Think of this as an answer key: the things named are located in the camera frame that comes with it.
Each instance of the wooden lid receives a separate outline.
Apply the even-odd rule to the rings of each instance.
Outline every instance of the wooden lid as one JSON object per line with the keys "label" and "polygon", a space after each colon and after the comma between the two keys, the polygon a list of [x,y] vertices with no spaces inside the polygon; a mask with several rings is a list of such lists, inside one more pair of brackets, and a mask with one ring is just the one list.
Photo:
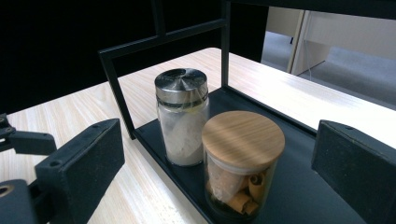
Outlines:
{"label": "wooden lid", "polygon": [[285,136],[273,121],[247,111],[216,115],[206,123],[202,140],[214,162],[246,174],[268,167],[285,147]]}

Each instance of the wooden table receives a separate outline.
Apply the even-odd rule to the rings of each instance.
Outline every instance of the wooden table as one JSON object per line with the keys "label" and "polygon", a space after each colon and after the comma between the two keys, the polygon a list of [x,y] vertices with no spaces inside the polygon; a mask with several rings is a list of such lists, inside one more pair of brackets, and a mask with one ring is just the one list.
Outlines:
{"label": "wooden table", "polygon": [[[120,77],[136,127],[157,118],[154,78],[179,67],[203,71],[210,91],[220,86],[220,50],[204,49]],[[396,111],[374,105],[248,59],[230,55],[230,86],[316,129],[320,119],[345,123],[396,148]],[[90,125],[121,118],[108,83],[8,115],[20,131],[51,133],[59,148]],[[205,220],[163,173],[150,155],[132,141],[123,123],[125,164],[90,223],[201,223]],[[45,157],[0,153],[0,182],[21,178],[31,183],[34,166]]]}

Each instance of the floor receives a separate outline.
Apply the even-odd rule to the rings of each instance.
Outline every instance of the floor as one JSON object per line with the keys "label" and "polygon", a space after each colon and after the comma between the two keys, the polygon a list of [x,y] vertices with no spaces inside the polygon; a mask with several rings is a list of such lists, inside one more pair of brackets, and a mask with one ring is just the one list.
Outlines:
{"label": "floor", "polygon": [[[286,71],[291,37],[267,32],[262,63]],[[298,77],[396,110],[396,61],[332,47],[325,62]]]}

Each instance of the food container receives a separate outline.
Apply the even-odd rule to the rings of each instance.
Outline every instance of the food container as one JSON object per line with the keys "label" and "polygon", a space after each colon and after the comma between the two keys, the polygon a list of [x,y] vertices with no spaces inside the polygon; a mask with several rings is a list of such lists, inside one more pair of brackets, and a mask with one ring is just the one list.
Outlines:
{"label": "food container", "polygon": [[235,220],[257,216],[285,147],[281,129],[262,115],[230,111],[210,119],[202,139],[208,203]]}
{"label": "food container", "polygon": [[206,75],[173,69],[159,74],[155,87],[166,158],[180,166],[198,164],[204,156],[202,129],[209,117]]}

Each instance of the black tray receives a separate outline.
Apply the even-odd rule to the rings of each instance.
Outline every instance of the black tray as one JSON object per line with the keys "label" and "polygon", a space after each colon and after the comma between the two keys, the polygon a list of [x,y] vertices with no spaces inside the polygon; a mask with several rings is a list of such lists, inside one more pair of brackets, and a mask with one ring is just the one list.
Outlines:
{"label": "black tray", "polygon": [[[311,170],[316,137],[313,130],[230,87],[211,92],[209,101],[210,117],[232,110],[251,111],[273,120],[285,134],[285,151],[277,162],[267,202],[251,223],[365,223]],[[158,120],[134,130],[134,135],[209,223],[231,222],[211,209],[205,199],[202,163],[180,167],[165,158]]]}

